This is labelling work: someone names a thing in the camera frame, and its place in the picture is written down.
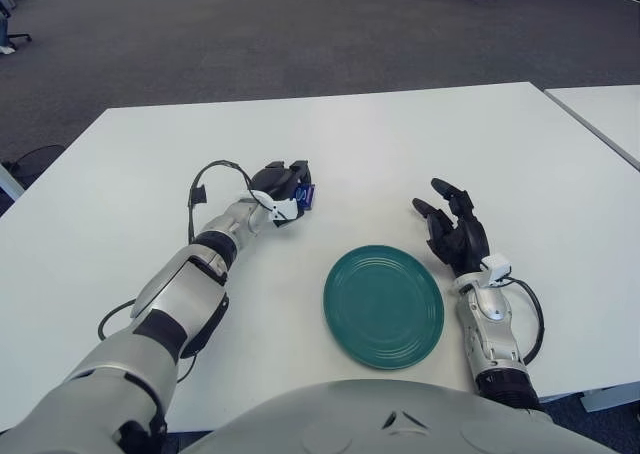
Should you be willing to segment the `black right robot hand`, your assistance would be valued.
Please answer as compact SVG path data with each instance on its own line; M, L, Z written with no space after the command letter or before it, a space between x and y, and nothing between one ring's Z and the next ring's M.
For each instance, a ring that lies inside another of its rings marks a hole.
M442 263L451 267L455 277L479 272L481 261L490 255L490 249L468 192L439 178L433 178L431 186L448 202L456 223L441 209L414 198L414 209L426 220L427 245Z

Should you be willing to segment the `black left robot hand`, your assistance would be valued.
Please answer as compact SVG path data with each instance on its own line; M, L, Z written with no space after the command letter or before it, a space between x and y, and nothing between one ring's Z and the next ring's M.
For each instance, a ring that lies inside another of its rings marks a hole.
M250 181L252 190L268 194L274 200L292 199L299 186L310 185L311 172L307 160L273 161L258 171Z

